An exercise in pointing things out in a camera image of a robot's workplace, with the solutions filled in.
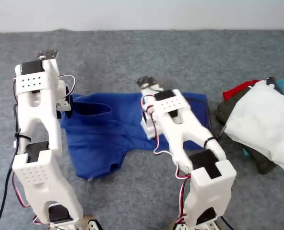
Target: black cable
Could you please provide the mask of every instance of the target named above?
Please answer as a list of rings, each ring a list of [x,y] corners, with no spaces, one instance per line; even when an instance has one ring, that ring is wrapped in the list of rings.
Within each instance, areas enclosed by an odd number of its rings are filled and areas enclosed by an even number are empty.
[[[14,94],[15,101],[16,101],[16,103],[18,104],[17,97],[16,97],[16,87],[15,87],[15,83],[16,83],[16,79],[14,78],[14,79],[13,79],[13,94]]]
[[[2,213],[3,213],[4,205],[6,203],[6,198],[7,198],[7,193],[8,193],[8,183],[9,183],[9,179],[10,179],[10,176],[11,176],[11,173],[12,173],[12,165],[13,165],[14,157],[17,155],[18,148],[19,148],[19,129],[18,129],[18,119],[17,119],[16,108],[17,108],[17,104],[15,104],[14,107],[13,107],[14,118],[15,118],[15,123],[16,123],[16,125],[15,125],[15,127],[16,127],[16,132],[15,132],[16,147],[15,147],[15,153],[12,157],[10,167],[8,169],[8,173],[7,173],[7,176],[6,176],[3,198],[2,198],[2,203],[1,203],[1,207],[0,207],[0,219],[1,219],[1,216],[2,216]]]
[[[229,227],[230,230],[234,230],[234,228],[226,221],[226,219],[223,216],[221,216],[221,219],[227,225],[227,227]]]
[[[3,209],[4,209],[4,206],[5,206],[5,203],[6,203],[6,199],[7,199],[9,179],[10,179],[10,176],[11,176],[11,173],[12,173],[12,165],[13,165],[13,162],[14,162],[14,158],[18,153],[19,140],[20,140],[20,138],[26,138],[29,141],[31,140],[30,137],[19,134],[20,129],[19,129],[19,126],[18,126],[18,116],[17,116],[18,101],[17,101],[17,97],[16,97],[16,92],[15,92],[16,91],[15,90],[15,82],[16,82],[16,79],[14,79],[14,81],[13,81],[13,94],[14,94],[14,98],[16,100],[16,104],[13,106],[13,114],[14,114],[14,119],[15,119],[15,135],[14,136],[16,138],[16,146],[15,146],[15,153],[12,157],[12,160],[11,160],[11,163],[10,163],[10,166],[9,166],[9,169],[8,169],[8,173],[7,173],[7,176],[6,176],[6,180],[5,180],[3,198],[2,198],[2,202],[1,202],[1,206],[0,206],[0,219],[1,219]]]

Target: black cable tie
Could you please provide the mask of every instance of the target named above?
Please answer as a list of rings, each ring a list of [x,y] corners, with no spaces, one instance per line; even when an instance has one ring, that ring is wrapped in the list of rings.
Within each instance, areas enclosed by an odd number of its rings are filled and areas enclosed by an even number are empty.
[[[18,134],[17,136],[18,136],[19,138],[25,138],[25,139],[27,139],[27,140],[31,141],[31,138],[30,138],[30,137],[28,137],[28,136],[20,135],[20,134]]]
[[[31,141],[31,138],[30,138],[30,137],[25,136],[25,135],[21,135],[21,134],[19,134],[20,132],[21,132],[21,129],[18,129],[18,130],[16,131],[16,133],[14,134],[14,136],[15,136],[16,138],[25,138],[25,139]]]
[[[210,137],[207,140],[205,140],[205,142],[204,142],[204,149],[206,148],[206,145],[207,145],[208,141],[210,141],[210,140],[215,140],[215,138],[214,137]]]

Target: dark green cloth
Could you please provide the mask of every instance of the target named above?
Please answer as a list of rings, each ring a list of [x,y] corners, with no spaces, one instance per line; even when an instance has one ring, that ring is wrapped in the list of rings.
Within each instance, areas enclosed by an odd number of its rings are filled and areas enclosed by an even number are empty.
[[[227,101],[222,102],[218,105],[217,109],[214,112],[216,119],[222,124],[225,125],[228,117],[232,113],[236,103],[250,90],[249,87],[237,93],[235,96],[231,97]],[[257,169],[260,174],[265,175],[274,169],[277,165],[262,155],[260,152],[241,144],[242,147],[248,152],[251,158],[255,161]]]

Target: wire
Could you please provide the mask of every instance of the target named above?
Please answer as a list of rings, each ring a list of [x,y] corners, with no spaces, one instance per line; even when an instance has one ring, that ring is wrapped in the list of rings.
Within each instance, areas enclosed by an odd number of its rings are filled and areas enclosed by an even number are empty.
[[[18,101],[17,101],[17,96],[16,96],[16,78],[13,78],[13,95],[14,95],[14,99],[16,101],[16,103],[18,104]]]
[[[184,191],[185,191],[185,185],[187,180],[190,179],[190,177],[187,177],[184,182],[182,183],[180,187],[180,192],[179,192],[179,218],[183,218],[186,214],[184,214]]]
[[[63,78],[63,77],[71,77],[74,80],[73,86],[71,88],[71,90],[68,92],[68,94],[66,94],[63,98],[66,98],[68,95],[71,95],[71,93],[74,91],[75,86],[76,86],[76,78],[73,75],[70,74],[64,74],[64,75],[60,75],[59,78]]]
[[[21,204],[22,207],[30,207],[30,204],[26,205],[25,202],[23,201],[22,195],[20,194],[17,186],[16,186],[16,182],[15,182],[15,173],[13,172],[12,174],[12,185],[15,191],[15,194],[17,196],[17,199],[19,201],[19,203]]]
[[[32,219],[32,223],[36,224],[36,225],[42,225],[43,223],[40,221],[37,221],[38,217],[37,215],[35,215],[35,217],[33,217]]]
[[[14,118],[15,118],[16,129],[17,129],[16,133],[15,133],[15,136],[16,136],[16,147],[15,147],[15,153],[14,153],[14,155],[12,157],[12,160],[11,160],[11,163],[10,163],[10,166],[9,166],[9,169],[8,169],[8,173],[7,173],[7,176],[6,176],[2,203],[1,203],[1,206],[0,206],[0,219],[1,219],[1,216],[2,216],[2,213],[3,213],[4,205],[6,203],[6,198],[7,198],[7,193],[8,193],[8,183],[9,183],[9,179],[10,179],[11,172],[12,172],[12,165],[13,165],[14,157],[17,155],[18,148],[19,148],[19,131],[20,130],[18,130],[18,119],[17,119],[16,108],[17,108],[17,104],[15,104],[14,107],[13,107]]]
[[[155,97],[155,96],[154,96],[154,95],[151,95],[151,94],[144,95],[144,96],[141,98],[141,101],[140,101],[141,107],[143,106],[143,100],[144,100],[145,97]]]
[[[234,230],[234,228],[226,221],[226,219],[223,216],[221,216],[221,219],[227,225],[227,227],[229,227],[230,230]]]
[[[160,155],[161,153],[167,153],[167,154],[169,154],[169,155],[171,155],[173,157],[173,155],[169,151],[166,151],[166,150],[162,150],[160,152],[156,152],[157,149],[159,148],[159,135],[158,135],[158,131],[157,131],[157,128],[156,128],[156,125],[155,125],[155,121],[154,121],[154,118],[153,118],[153,112],[150,114],[150,117],[151,117],[151,120],[152,120],[152,123],[153,123],[153,126],[154,126],[155,136],[156,136],[156,148],[154,149],[154,154],[155,155]]]
[[[179,180],[186,180],[188,178],[191,177],[190,174],[187,174],[187,175],[184,175],[184,176],[180,176],[179,175],[179,165],[178,165],[178,162],[176,162],[176,171],[175,171],[175,177]]]

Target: white wall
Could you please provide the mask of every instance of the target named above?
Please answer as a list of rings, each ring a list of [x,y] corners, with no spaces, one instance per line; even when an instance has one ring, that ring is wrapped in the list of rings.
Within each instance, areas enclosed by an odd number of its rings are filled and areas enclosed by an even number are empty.
[[[284,29],[284,0],[0,0],[0,32]]]

